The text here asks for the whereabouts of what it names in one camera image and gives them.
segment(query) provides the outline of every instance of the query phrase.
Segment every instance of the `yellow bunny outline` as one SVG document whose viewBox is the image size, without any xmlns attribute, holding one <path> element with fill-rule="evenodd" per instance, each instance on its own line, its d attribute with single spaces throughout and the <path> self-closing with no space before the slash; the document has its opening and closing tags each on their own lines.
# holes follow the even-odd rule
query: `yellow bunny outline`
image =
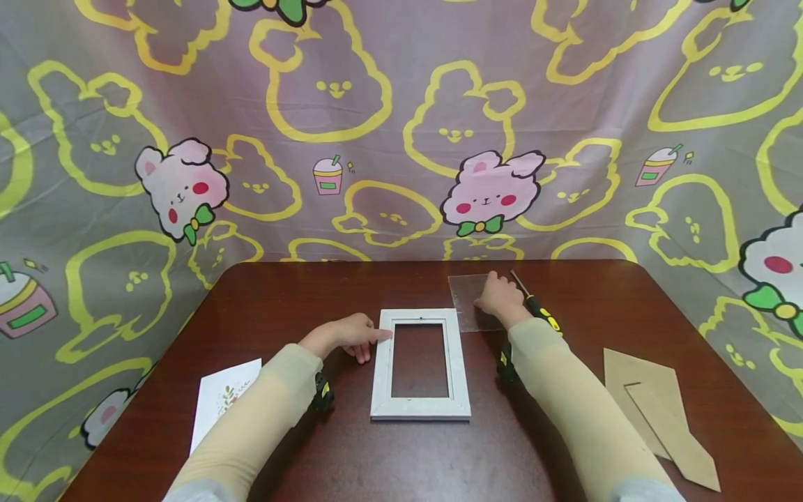
<svg viewBox="0 0 803 502">
<path fill-rule="evenodd" d="M 354 195 L 364 188 L 378 188 L 381 190 L 388 190 L 395 194 L 399 194 L 402 197 L 406 197 L 413 202 L 416 202 L 419 206 L 423 207 L 427 213 L 430 214 L 430 216 L 434 220 L 432 225 L 430 225 L 430 227 L 425 230 L 415 231 L 412 235 L 402 237 L 401 239 L 393 241 L 390 244 L 379 243 L 373 240 L 373 235 L 379 234 L 380 232 L 365 228 L 368 225 L 368 219 L 362 214 L 354 211 Z M 443 216 L 441 215 L 438 208 L 435 207 L 434 204 L 430 202 L 427 198 L 425 198 L 423 195 L 413 192 L 409 188 L 393 185 L 391 183 L 375 182 L 374 180 L 360 180 L 352 184 L 346 190 L 345 196 L 343 197 L 343 202 L 345 204 L 345 210 L 346 210 L 345 214 L 332 218 L 332 225 L 335 227 L 335 230 L 339 231 L 341 234 L 363 234 L 363 239 L 365 239 L 365 241 L 368 244 L 371 244 L 372 246 L 399 247 L 402 244 L 407 243 L 408 241 L 415 240 L 418 239 L 419 237 L 422 237 L 423 235 L 428 235 L 435 232 L 438 228 L 440 228 L 443 220 Z M 360 222 L 362 228 L 353 228 L 351 230 L 343 228 L 342 223 L 351 218 L 356 218 L 357 221 Z"/>
<path fill-rule="evenodd" d="M 3 219 L 25 198 L 34 182 L 34 154 L 31 144 L 14 130 L 3 112 L 0 112 L 0 136 L 14 149 L 8 185 L 0 190 L 0 219 Z"/>
<path fill-rule="evenodd" d="M 658 241 L 661 239 L 672 240 L 669 234 L 667 234 L 661 227 L 662 223 L 669 221 L 669 215 L 658 204 L 661 203 L 667 191 L 676 186 L 686 185 L 689 183 L 699 183 L 700 185 L 706 186 L 714 194 L 716 203 L 722 210 L 725 252 L 727 256 L 718 263 L 710 264 L 702 261 L 701 259 L 692 259 L 689 256 L 683 256 L 682 258 L 670 258 L 658 246 Z M 658 216 L 658 221 L 654 226 L 636 222 L 636 216 L 643 213 L 654 213 Z M 650 200 L 649 204 L 644 207 L 638 207 L 625 216 L 625 224 L 628 227 L 640 228 L 650 232 L 650 247 L 670 267 L 685 267 L 687 265 L 691 265 L 692 267 L 702 268 L 703 270 L 709 271 L 712 274 L 721 274 L 731 270 L 739 262 L 739 239 L 736 236 L 736 221 L 733 218 L 731 199 L 728 198 L 728 195 L 725 194 L 725 191 L 722 190 L 722 187 L 719 186 L 719 183 L 717 183 L 714 178 L 710 178 L 705 174 L 684 174 L 664 182 L 653 193 L 652 200 Z"/>
<path fill-rule="evenodd" d="M 777 141 L 778 137 L 785 129 L 800 124 L 803 124 L 803 108 L 797 110 L 797 113 L 794 115 L 787 116 L 775 124 L 772 129 L 770 129 L 764 141 L 761 142 L 758 153 L 756 153 L 756 168 L 758 168 L 758 179 L 761 183 L 761 189 L 764 191 L 764 195 L 766 195 L 769 203 L 772 204 L 772 207 L 784 216 L 797 211 L 797 206 L 792 204 L 778 189 L 775 178 L 772 176 L 772 164 L 769 162 L 769 150 L 775 146 L 775 141 Z"/>
<path fill-rule="evenodd" d="M 650 110 L 650 118 L 647 121 L 647 126 L 652 131 L 661 133 L 674 133 L 678 131 L 691 131 L 695 129 L 709 129 L 713 127 L 722 127 L 725 125 L 739 124 L 752 120 L 758 116 L 762 116 L 767 112 L 771 112 L 776 106 L 786 99 L 786 96 L 795 88 L 797 81 L 803 76 L 803 16 L 801 16 L 795 23 L 794 30 L 797 34 L 797 45 L 792 52 L 792 59 L 795 63 L 795 68 L 789 78 L 784 82 L 784 87 L 775 96 L 762 101 L 759 104 L 754 104 L 752 107 L 738 112 L 724 113 L 721 115 L 702 116 L 695 119 L 680 120 L 678 122 L 665 122 L 661 119 L 661 108 L 666 101 L 666 98 L 675 89 L 675 85 L 683 78 L 693 63 L 697 63 L 702 58 L 707 56 L 713 51 L 722 39 L 722 32 L 725 28 L 737 24 L 739 22 L 749 22 L 753 20 L 753 16 L 748 13 L 750 5 L 745 7 L 739 12 L 731 12 L 728 7 L 720 7 L 709 12 L 694 29 L 689 32 L 689 35 L 683 40 L 681 49 L 683 55 L 686 56 L 686 61 L 683 63 L 678 74 L 670 81 L 670 83 L 661 92 L 661 96 L 653 105 Z M 800 2 L 798 8 L 803 9 L 803 1 Z M 717 34 L 716 38 L 709 43 L 706 47 L 700 50 L 695 41 L 696 37 L 705 31 L 711 23 L 717 19 L 727 19 L 727 23 Z"/>
<path fill-rule="evenodd" d="M 265 145 L 263 145 L 263 143 L 255 137 L 243 136 L 242 134 L 230 134 L 228 139 L 226 139 L 226 149 L 213 149 L 212 153 L 223 155 L 226 158 L 226 165 L 220 168 L 219 171 L 223 174 L 228 174 L 233 169 L 230 161 L 233 159 L 243 159 L 237 153 L 234 153 L 234 147 L 237 145 L 238 141 L 252 145 L 256 149 L 259 156 L 265 161 L 265 167 L 273 171 L 276 177 L 279 178 L 280 182 L 290 187 L 290 190 L 292 191 L 293 203 L 276 213 L 255 213 L 249 210 L 240 209 L 229 201 L 224 202 L 223 207 L 232 213 L 241 214 L 242 216 L 247 216 L 248 218 L 253 218 L 261 222 L 278 222 L 280 219 L 290 218 L 292 215 L 299 212 L 303 202 L 301 200 L 301 189 L 299 188 L 298 183 L 296 183 L 292 178 L 288 177 L 284 172 L 284 169 L 276 165 L 273 157 L 267 152 L 267 150 L 265 150 Z"/>
<path fill-rule="evenodd" d="M 559 44 L 555 51 L 552 53 L 552 58 L 549 60 L 547 66 L 547 79 L 555 84 L 577 85 L 585 82 L 598 71 L 608 67 L 620 54 L 629 51 L 639 42 L 654 39 L 655 37 L 663 34 L 669 30 L 675 21 L 678 20 L 680 15 L 691 5 L 691 0 L 677 0 L 664 15 L 661 21 L 654 27 L 647 30 L 634 31 L 630 37 L 624 42 L 611 49 L 602 57 L 602 59 L 591 63 L 585 70 L 577 75 L 564 75 L 560 73 L 558 67 L 563 59 L 564 53 L 569 47 L 573 45 L 581 45 L 584 41 L 574 32 L 571 25 L 571 20 L 583 13 L 588 0 L 578 0 L 577 8 L 574 13 L 569 17 L 569 22 L 566 23 L 566 29 L 563 31 L 550 26 L 546 23 L 546 13 L 548 9 L 548 0 L 538 0 L 535 8 L 532 10 L 530 18 L 530 27 L 538 35 Z"/>
<path fill-rule="evenodd" d="M 552 225 L 539 225 L 537 223 L 533 223 L 529 221 L 526 217 L 526 213 L 522 214 L 516 221 L 524 228 L 527 228 L 532 231 L 539 231 L 539 232 L 554 232 L 556 230 L 560 230 L 561 228 L 568 227 L 569 225 L 575 223 L 576 221 L 580 220 L 581 218 L 585 218 L 586 216 L 596 213 L 600 209 L 602 209 L 610 200 L 613 198 L 613 194 L 616 192 L 616 189 L 619 187 L 619 182 L 621 181 L 621 177 L 619 176 L 617 160 L 619 158 L 619 152 L 622 149 L 622 142 L 615 138 L 606 138 L 606 137 L 588 137 L 582 141 L 579 141 L 576 145 L 566 153 L 566 157 L 554 157 L 549 158 L 544 163 L 546 164 L 556 164 L 555 169 L 552 170 L 549 175 L 545 178 L 538 180 L 541 186 L 547 185 L 553 179 L 557 177 L 557 171 L 564 167 L 582 167 L 583 165 L 574 160 L 574 157 L 581 152 L 586 146 L 590 145 L 600 145 L 600 146 L 607 146 L 610 148 L 610 155 L 609 159 L 610 162 L 606 168 L 605 172 L 605 179 L 610 181 L 610 186 L 608 190 L 605 191 L 605 197 L 600 199 L 598 202 L 595 202 L 591 206 L 586 207 L 579 213 L 575 214 L 571 218 L 568 218 L 560 223 L 554 223 Z"/>
<path fill-rule="evenodd" d="M 220 235 L 213 235 L 215 228 L 224 225 L 228 227 L 227 231 L 223 232 Z M 253 240 L 251 237 L 248 237 L 247 235 L 239 233 L 237 231 L 236 223 L 227 222 L 219 219 L 215 220 L 214 222 L 212 222 L 211 225 L 209 225 L 203 237 L 201 237 L 196 243 L 196 245 L 193 246 L 193 250 L 190 253 L 190 259 L 187 260 L 187 267 L 189 267 L 190 270 L 193 271 L 195 276 L 198 277 L 198 280 L 201 281 L 201 284 L 203 284 L 204 288 L 206 289 L 212 289 L 217 280 L 215 280 L 214 283 L 210 283 L 209 281 L 206 280 L 206 276 L 203 274 L 201 266 L 198 265 L 198 262 L 195 261 L 195 257 L 198 254 L 198 249 L 200 247 L 206 249 L 207 244 L 209 244 L 210 240 L 214 240 L 215 242 L 217 242 L 219 240 L 228 239 L 229 237 L 236 237 L 237 239 L 245 241 L 254 247 L 254 255 L 251 256 L 249 259 L 240 260 L 238 263 L 258 262 L 261 260 L 263 256 L 265 256 L 265 249 L 262 247 L 262 244 Z"/>
<path fill-rule="evenodd" d="M 329 240 L 329 239 L 314 239 L 311 237 L 299 237 L 298 239 L 293 239 L 287 245 L 287 252 L 290 253 L 290 256 L 287 258 L 282 258 L 280 262 L 306 262 L 306 259 L 302 259 L 299 257 L 298 254 L 298 247 L 303 244 L 324 244 L 326 246 L 336 247 L 342 251 L 349 253 L 351 256 L 355 258 L 359 258 L 360 261 L 369 262 L 371 259 L 363 254 L 361 251 L 354 249 L 353 247 L 347 246 L 343 243 L 338 243 L 337 241 Z"/>
<path fill-rule="evenodd" d="M 360 31 L 358 31 L 357 27 L 354 25 L 354 17 L 351 14 L 351 10 L 349 10 L 346 4 L 341 0 L 330 0 L 321 8 L 325 9 L 327 7 L 333 8 L 340 15 L 343 21 L 343 30 L 349 35 L 352 41 L 352 52 L 362 61 L 368 76 L 376 80 L 381 89 L 380 100 L 382 102 L 382 107 L 360 125 L 350 129 L 337 129 L 326 133 L 305 133 L 290 125 L 284 119 L 279 109 L 279 83 L 282 73 L 295 71 L 304 60 L 304 52 L 299 49 L 298 42 L 323 39 L 317 31 L 309 27 L 309 21 L 301 28 L 294 28 L 281 19 L 260 19 L 255 24 L 254 30 L 251 32 L 251 39 L 248 43 L 249 50 L 254 59 L 267 66 L 269 70 L 267 94 L 265 97 L 267 115 L 273 120 L 276 128 L 282 134 L 293 140 L 302 141 L 304 143 L 333 143 L 338 141 L 350 141 L 358 137 L 363 137 L 365 134 L 371 133 L 382 125 L 393 110 L 393 88 L 390 84 L 390 80 L 384 73 L 379 71 L 373 57 L 363 48 L 362 35 L 360 35 Z M 314 11 L 308 7 L 308 18 L 313 16 L 313 12 Z M 271 30 L 296 34 L 296 40 L 293 43 L 295 52 L 287 60 L 278 61 L 262 49 L 262 42 L 266 39 L 267 34 Z"/>
<path fill-rule="evenodd" d="M 120 314 L 108 314 L 99 320 L 89 312 L 87 305 L 84 303 L 84 285 L 81 283 L 80 269 L 87 259 L 101 253 L 108 251 L 114 247 L 128 246 L 135 243 L 153 243 L 158 246 L 167 248 L 167 261 L 165 266 L 161 269 L 160 277 L 161 282 L 165 286 L 165 300 L 159 306 L 159 312 L 156 316 L 142 329 L 134 330 L 133 325 L 141 316 L 136 316 L 123 325 L 123 317 Z M 67 277 L 67 302 L 68 310 L 72 319 L 78 324 L 80 332 L 72 340 L 64 344 L 58 351 L 56 351 L 56 361 L 75 364 L 81 361 L 89 354 L 100 349 L 107 343 L 120 337 L 125 341 L 131 341 L 148 332 L 160 319 L 165 315 L 167 305 L 173 298 L 173 290 L 170 287 L 170 280 L 168 279 L 168 272 L 170 267 L 173 266 L 173 261 L 176 259 L 176 243 L 168 236 L 162 233 L 138 230 L 124 232 L 123 234 L 113 235 L 108 239 L 104 239 L 98 243 L 94 243 L 89 247 L 85 247 L 81 251 L 75 253 L 64 267 L 64 275 Z M 105 340 L 86 350 L 73 350 L 76 345 L 86 340 L 97 329 L 104 326 L 112 325 L 115 332 L 107 337 Z"/>
<path fill-rule="evenodd" d="M 728 296 L 720 296 L 716 299 L 716 306 L 714 307 L 714 313 L 708 317 L 708 320 L 703 322 L 697 331 L 700 333 L 706 341 L 708 340 L 707 335 L 710 331 L 716 329 L 719 323 L 724 321 L 725 311 L 727 310 L 728 306 L 732 305 L 735 307 L 741 307 L 746 309 L 753 319 L 758 324 L 757 328 L 751 328 L 752 331 L 759 333 L 760 335 L 767 337 L 770 341 L 779 345 L 778 347 L 772 349 L 769 352 L 769 360 L 772 362 L 772 365 L 775 366 L 775 369 L 778 370 L 779 373 L 786 376 L 790 380 L 792 380 L 792 384 L 797 389 L 797 392 L 803 397 L 803 369 L 794 369 L 789 368 L 787 365 L 781 361 L 781 358 L 778 356 L 778 353 L 781 351 L 780 344 L 784 342 L 789 345 L 793 345 L 798 349 L 803 350 L 803 341 L 798 340 L 796 337 L 791 337 L 784 333 L 779 333 L 777 331 L 773 331 L 769 328 L 769 324 L 767 321 L 764 320 L 762 315 L 751 308 L 749 305 L 744 303 L 742 300 L 737 300 L 735 298 L 730 298 Z M 772 415 L 772 418 L 777 422 L 781 429 L 784 430 L 787 434 L 795 435 L 797 437 L 803 438 L 803 422 L 794 423 L 794 422 L 787 422 L 782 418 L 778 418 L 775 415 Z"/>
<path fill-rule="evenodd" d="M 503 242 L 500 245 L 488 246 L 489 242 L 495 239 L 500 239 Z M 458 241 L 468 241 L 470 243 L 468 247 L 485 246 L 485 249 L 491 251 L 504 249 L 512 252 L 516 256 L 514 259 L 524 259 L 524 251 L 520 250 L 518 247 L 513 247 L 513 244 L 516 243 L 515 237 L 507 234 L 494 234 L 482 239 L 474 239 L 473 237 L 453 237 L 443 241 L 443 261 L 449 261 L 451 259 L 453 253 L 452 244 Z"/>
<path fill-rule="evenodd" d="M 18 480 L 14 478 L 6 470 L 6 456 L 11 448 L 11 444 L 19 435 L 39 416 L 49 411 L 51 408 L 58 406 L 69 398 L 75 396 L 83 390 L 102 382 L 106 378 L 113 377 L 118 373 L 129 371 L 131 369 L 141 369 L 142 376 L 144 377 L 153 367 L 153 362 L 148 357 L 136 357 L 133 359 L 126 359 L 125 361 L 117 362 L 101 371 L 93 374 L 91 377 L 84 379 L 81 383 L 61 393 L 61 395 L 51 399 L 39 408 L 26 414 L 19 419 L 13 426 L 6 429 L 0 435 L 0 494 L 17 497 L 22 502 L 35 502 L 42 492 L 50 487 L 56 481 L 62 480 L 65 484 L 70 483 L 70 475 L 72 474 L 72 467 L 65 465 L 50 471 L 38 483 L 31 481 Z"/>
<path fill-rule="evenodd" d="M 76 85 L 79 89 L 78 99 L 80 101 L 89 98 L 101 98 L 104 102 L 104 108 L 108 113 L 123 119 L 133 118 L 150 133 L 157 148 L 162 152 L 166 152 L 170 147 L 167 143 L 167 138 L 165 138 L 165 135 L 153 122 L 146 119 L 145 116 L 142 115 L 142 112 L 140 112 L 139 105 L 142 102 L 142 91 L 140 88 L 122 75 L 111 72 L 104 73 L 88 82 L 84 82 L 67 65 L 59 61 L 54 61 L 53 59 L 43 61 L 28 71 L 28 84 L 31 86 L 34 94 L 39 98 L 39 105 L 42 107 L 45 115 L 49 116 L 53 122 L 53 135 L 59 143 L 59 160 L 67 173 L 72 176 L 84 190 L 93 194 L 105 195 L 107 197 L 133 197 L 142 194 L 145 190 L 142 188 L 142 184 L 139 180 L 136 180 L 131 185 L 125 186 L 93 182 L 87 178 L 86 174 L 79 169 L 77 165 L 75 165 L 75 162 L 72 160 L 72 143 L 64 132 L 64 117 L 53 108 L 51 97 L 42 87 L 42 79 L 56 72 L 61 73 Z M 128 91 L 128 99 L 125 101 L 125 106 L 112 106 L 105 97 L 99 94 L 99 90 L 109 84 L 114 84 Z"/>
<path fill-rule="evenodd" d="M 521 87 L 521 84 L 515 80 L 503 80 L 500 82 L 493 82 L 483 85 L 483 78 L 479 74 L 477 65 L 468 59 L 452 61 L 451 63 L 442 64 L 435 68 L 430 75 L 430 83 L 426 86 L 426 90 L 424 91 L 424 102 L 421 103 L 418 108 L 416 108 L 413 118 L 405 124 L 404 129 L 402 130 L 402 136 L 404 137 L 404 150 L 407 152 L 408 157 L 413 159 L 413 161 L 417 162 L 419 165 L 426 167 L 433 173 L 449 178 L 454 178 L 457 176 L 459 170 L 431 161 L 423 153 L 416 150 L 413 146 L 413 131 L 424 122 L 424 116 L 426 115 L 427 111 L 429 111 L 429 109 L 435 105 L 435 93 L 441 88 L 441 80 L 443 79 L 443 76 L 450 71 L 457 70 L 463 70 L 471 79 L 471 89 L 464 92 L 463 96 L 484 99 L 485 104 L 483 104 L 483 114 L 485 114 L 488 119 L 493 120 L 494 122 L 500 122 L 502 124 L 502 130 L 504 131 L 505 137 L 505 146 L 502 150 L 502 158 L 510 158 L 513 155 L 513 152 L 516 150 L 516 132 L 513 130 L 512 117 L 521 111 L 521 109 L 524 108 L 524 105 L 527 103 L 527 96 L 524 94 L 524 89 Z M 491 108 L 491 101 L 488 93 L 500 90 L 510 91 L 513 97 L 516 98 L 516 102 L 503 112 L 496 112 L 493 108 Z"/>
<path fill-rule="evenodd" d="M 229 0 L 218 0 L 218 9 L 214 15 L 214 26 L 209 30 L 200 30 L 198 37 L 187 43 L 187 52 L 181 56 L 179 64 L 167 64 L 156 61 L 151 54 L 148 37 L 159 32 L 146 22 L 139 19 L 132 11 L 128 11 L 129 19 L 118 18 L 111 14 L 98 11 L 92 2 L 95 0 L 75 0 L 75 6 L 85 18 L 90 21 L 98 22 L 112 28 L 123 31 L 131 31 L 134 34 L 134 44 L 137 46 L 137 54 L 140 60 L 152 70 L 164 71 L 174 75 L 186 75 L 198 60 L 198 52 L 205 50 L 210 43 L 223 40 L 229 33 L 229 23 L 231 19 L 231 4 Z M 134 0 L 127 0 L 126 6 L 134 5 Z"/>
<path fill-rule="evenodd" d="M 621 240 L 608 239 L 606 237 L 580 237 L 578 239 L 568 240 L 556 247 L 549 259 L 559 259 L 560 253 L 566 251 L 570 247 L 576 246 L 577 244 L 604 244 L 622 253 L 627 261 L 638 263 L 638 258 L 630 246 Z"/>
</svg>

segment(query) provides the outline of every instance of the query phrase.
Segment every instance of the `beige arm sleeve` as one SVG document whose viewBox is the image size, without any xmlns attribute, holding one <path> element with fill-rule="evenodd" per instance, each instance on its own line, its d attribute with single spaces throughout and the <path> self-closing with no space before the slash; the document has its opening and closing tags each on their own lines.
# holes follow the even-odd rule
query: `beige arm sleeve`
<svg viewBox="0 0 803 502">
<path fill-rule="evenodd" d="M 323 367 L 319 357 L 299 345 L 281 349 L 214 424 L 181 468 L 169 492 L 191 480 L 214 480 L 234 500 L 245 502 L 276 445 L 312 402 L 315 375 Z"/>
<path fill-rule="evenodd" d="M 516 372 L 560 432 L 589 500 L 611 500 L 628 478 L 673 486 L 602 383 L 547 321 L 523 320 L 508 336 Z"/>
</svg>

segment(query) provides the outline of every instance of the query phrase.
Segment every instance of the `gray fabric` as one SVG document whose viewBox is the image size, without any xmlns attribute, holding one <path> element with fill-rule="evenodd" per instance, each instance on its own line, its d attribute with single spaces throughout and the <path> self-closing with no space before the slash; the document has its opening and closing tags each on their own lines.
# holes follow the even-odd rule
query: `gray fabric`
<svg viewBox="0 0 803 502">
<path fill-rule="evenodd" d="M 257 260 L 638 261 L 803 445 L 801 8 L 0 2 L 0 500 Z"/>
<path fill-rule="evenodd" d="M 650 478 L 632 478 L 619 485 L 611 497 L 613 502 L 683 502 L 674 487 Z M 234 502 L 217 481 L 194 480 L 169 493 L 164 502 Z"/>
<path fill-rule="evenodd" d="M 162 502 L 234 502 L 234 497 L 215 480 L 192 480 L 165 495 Z"/>
<path fill-rule="evenodd" d="M 615 490 L 613 502 L 683 502 L 682 495 L 675 487 L 666 486 L 650 478 L 631 478 L 625 480 Z"/>
</svg>

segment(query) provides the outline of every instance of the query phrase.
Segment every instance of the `printed card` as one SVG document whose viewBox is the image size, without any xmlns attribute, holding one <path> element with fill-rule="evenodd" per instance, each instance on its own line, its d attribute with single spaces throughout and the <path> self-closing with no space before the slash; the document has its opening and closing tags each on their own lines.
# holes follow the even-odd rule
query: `printed card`
<svg viewBox="0 0 803 502">
<path fill-rule="evenodd" d="M 201 379 L 201 387 L 198 390 L 198 407 L 195 410 L 193 440 L 190 445 L 191 455 L 218 419 L 256 380 L 261 369 L 262 359 L 254 359 Z"/>
</svg>

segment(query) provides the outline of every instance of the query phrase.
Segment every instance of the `pink bunny face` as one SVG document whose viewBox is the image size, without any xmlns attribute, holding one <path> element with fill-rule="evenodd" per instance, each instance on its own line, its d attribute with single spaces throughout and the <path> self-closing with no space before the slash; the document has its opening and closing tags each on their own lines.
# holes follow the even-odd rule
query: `pink bunny face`
<svg viewBox="0 0 803 502">
<path fill-rule="evenodd" d="M 151 196 L 161 228 L 176 242 L 186 235 L 185 227 L 196 218 L 199 207 L 208 204 L 212 210 L 229 197 L 229 181 L 210 164 L 210 156 L 208 146 L 190 138 L 167 155 L 145 147 L 137 158 L 137 176 Z"/>
<path fill-rule="evenodd" d="M 538 197 L 540 185 L 535 173 L 545 160 L 538 150 L 513 157 L 506 164 L 493 150 L 466 159 L 460 165 L 457 184 L 441 205 L 444 220 L 460 225 L 488 222 L 496 216 L 505 222 L 516 218 Z"/>
</svg>

